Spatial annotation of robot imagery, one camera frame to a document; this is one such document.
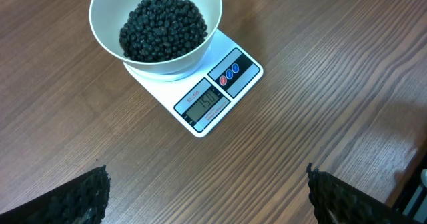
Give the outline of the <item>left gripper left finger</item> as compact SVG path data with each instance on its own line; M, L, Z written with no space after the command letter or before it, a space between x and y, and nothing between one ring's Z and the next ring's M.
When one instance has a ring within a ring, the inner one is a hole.
M1 214L2 223L101 223L109 202L106 166Z

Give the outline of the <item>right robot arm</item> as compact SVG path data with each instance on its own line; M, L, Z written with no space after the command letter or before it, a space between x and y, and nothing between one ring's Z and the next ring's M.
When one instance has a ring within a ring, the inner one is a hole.
M406 168L394 174L394 187L385 204L391 209L389 223L426 223L426 143Z

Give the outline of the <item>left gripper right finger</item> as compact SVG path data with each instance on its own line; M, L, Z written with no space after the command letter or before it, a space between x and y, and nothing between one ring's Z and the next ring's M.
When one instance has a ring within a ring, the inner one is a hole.
M309 200L318 223L397 224L414 220L309 163Z

